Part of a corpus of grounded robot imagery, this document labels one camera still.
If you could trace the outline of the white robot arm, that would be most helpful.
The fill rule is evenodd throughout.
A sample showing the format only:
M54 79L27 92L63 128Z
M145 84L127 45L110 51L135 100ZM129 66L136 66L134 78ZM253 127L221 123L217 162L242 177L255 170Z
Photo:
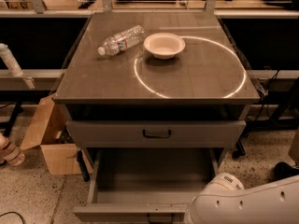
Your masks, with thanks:
M299 224L299 177L245 189L221 173L187 205L184 224Z

